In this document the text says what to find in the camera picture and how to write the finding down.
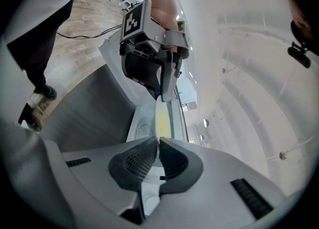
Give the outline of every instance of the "wooden floor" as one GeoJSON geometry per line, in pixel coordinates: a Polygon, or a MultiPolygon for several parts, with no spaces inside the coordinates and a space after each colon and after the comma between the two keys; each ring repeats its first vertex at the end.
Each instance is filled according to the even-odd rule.
{"type": "MultiPolygon", "coordinates": [[[[74,0],[70,18],[59,28],[67,36],[94,36],[122,23],[124,15],[119,1],[74,0]]],[[[56,35],[54,49],[44,72],[47,84],[58,93],[57,99],[48,101],[34,94],[29,104],[41,126],[45,124],[61,100],[82,80],[105,64],[98,46],[113,32],[102,37],[73,40],[56,35]]]]}

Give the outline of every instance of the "black vent grille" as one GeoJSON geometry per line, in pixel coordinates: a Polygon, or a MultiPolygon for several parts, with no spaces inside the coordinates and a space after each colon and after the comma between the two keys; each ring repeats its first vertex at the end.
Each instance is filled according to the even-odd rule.
{"type": "Polygon", "coordinates": [[[75,160],[66,161],[66,164],[69,167],[74,167],[74,166],[81,165],[88,162],[91,162],[91,159],[88,157],[83,157],[83,158],[79,158],[75,160]]]}
{"type": "Polygon", "coordinates": [[[188,158],[168,145],[159,146],[159,159],[164,167],[167,181],[180,175],[188,166],[188,158]]]}
{"type": "Polygon", "coordinates": [[[230,182],[235,188],[238,195],[247,205],[248,209],[255,216],[260,219],[267,215],[273,208],[256,192],[256,190],[249,185],[244,179],[236,179],[230,182]]]}
{"type": "Polygon", "coordinates": [[[156,142],[146,145],[125,159],[125,168],[130,173],[143,180],[156,159],[156,152],[156,142]]]}

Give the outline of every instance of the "white ceiling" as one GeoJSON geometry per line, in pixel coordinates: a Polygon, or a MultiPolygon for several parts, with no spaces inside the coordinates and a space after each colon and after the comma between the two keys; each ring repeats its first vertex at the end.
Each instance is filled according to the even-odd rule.
{"type": "Polygon", "coordinates": [[[318,153],[319,60],[312,54],[305,69],[287,54],[295,40],[288,0],[179,2],[193,47],[187,70],[197,80],[198,134],[286,194],[300,189],[318,153]]]}

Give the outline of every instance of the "yellow object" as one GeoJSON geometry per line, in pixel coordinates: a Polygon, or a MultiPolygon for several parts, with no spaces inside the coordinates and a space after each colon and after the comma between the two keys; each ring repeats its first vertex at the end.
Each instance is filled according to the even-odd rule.
{"type": "Polygon", "coordinates": [[[163,103],[158,97],[156,101],[155,111],[155,131],[156,137],[159,140],[160,137],[171,138],[170,121],[167,109],[167,104],[163,103]]]}

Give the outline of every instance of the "black slot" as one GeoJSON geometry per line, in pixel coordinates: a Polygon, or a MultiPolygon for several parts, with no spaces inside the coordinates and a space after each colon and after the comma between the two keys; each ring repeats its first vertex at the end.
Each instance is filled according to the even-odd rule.
{"type": "Polygon", "coordinates": [[[256,219],[262,218],[273,210],[245,179],[236,179],[231,181],[230,184],[256,219]]]}
{"type": "Polygon", "coordinates": [[[79,158],[75,160],[66,161],[66,164],[69,167],[74,167],[74,166],[81,165],[88,162],[91,162],[91,159],[88,157],[83,157],[83,158],[79,158]]]}

